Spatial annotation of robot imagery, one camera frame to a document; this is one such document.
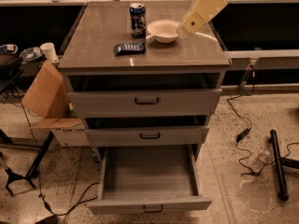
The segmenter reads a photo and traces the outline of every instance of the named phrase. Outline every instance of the cabinet top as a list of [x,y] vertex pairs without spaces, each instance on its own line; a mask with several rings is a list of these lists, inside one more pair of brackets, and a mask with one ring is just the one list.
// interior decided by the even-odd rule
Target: cabinet top
[[[180,21],[188,11],[189,0],[141,2],[146,8],[146,24],[157,20]],[[144,66],[228,66],[215,32],[206,25],[190,39],[177,38],[163,44],[147,32],[144,38],[131,35],[130,4],[133,2],[91,2],[72,36],[59,67],[144,67]],[[116,56],[113,48],[121,43],[145,43],[144,54]]]

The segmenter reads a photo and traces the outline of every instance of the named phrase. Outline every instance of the cardboard box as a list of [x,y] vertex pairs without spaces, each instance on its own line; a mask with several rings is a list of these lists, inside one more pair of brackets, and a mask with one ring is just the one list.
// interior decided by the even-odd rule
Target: cardboard box
[[64,147],[89,145],[82,120],[67,118],[67,88],[63,76],[53,64],[45,61],[22,103],[44,118],[33,124],[32,129],[51,129],[57,141]]
[[63,76],[53,64],[44,62],[22,103],[44,119],[67,117],[67,88]]

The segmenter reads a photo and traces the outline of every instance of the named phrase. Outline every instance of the open drawer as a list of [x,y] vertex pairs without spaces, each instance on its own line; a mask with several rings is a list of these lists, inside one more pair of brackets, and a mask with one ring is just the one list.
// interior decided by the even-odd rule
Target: open drawer
[[181,146],[107,147],[96,214],[204,210],[192,148]]

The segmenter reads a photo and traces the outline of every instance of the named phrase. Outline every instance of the white box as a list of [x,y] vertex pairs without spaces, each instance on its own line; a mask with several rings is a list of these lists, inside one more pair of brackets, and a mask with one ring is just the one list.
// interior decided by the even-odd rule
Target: white box
[[71,128],[50,129],[62,147],[88,147],[90,145],[82,123]]

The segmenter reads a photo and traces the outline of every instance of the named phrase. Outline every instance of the drawer handle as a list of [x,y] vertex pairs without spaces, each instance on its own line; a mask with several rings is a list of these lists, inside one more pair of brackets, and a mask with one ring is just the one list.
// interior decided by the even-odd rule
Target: drawer handle
[[144,205],[144,206],[143,206],[143,211],[144,211],[145,213],[161,213],[161,212],[163,212],[163,205],[161,204],[159,210],[147,210],[147,207]]
[[137,105],[157,105],[160,99],[157,98],[135,98],[135,104]]
[[160,133],[157,134],[140,134],[140,138],[142,139],[158,139],[160,138]]

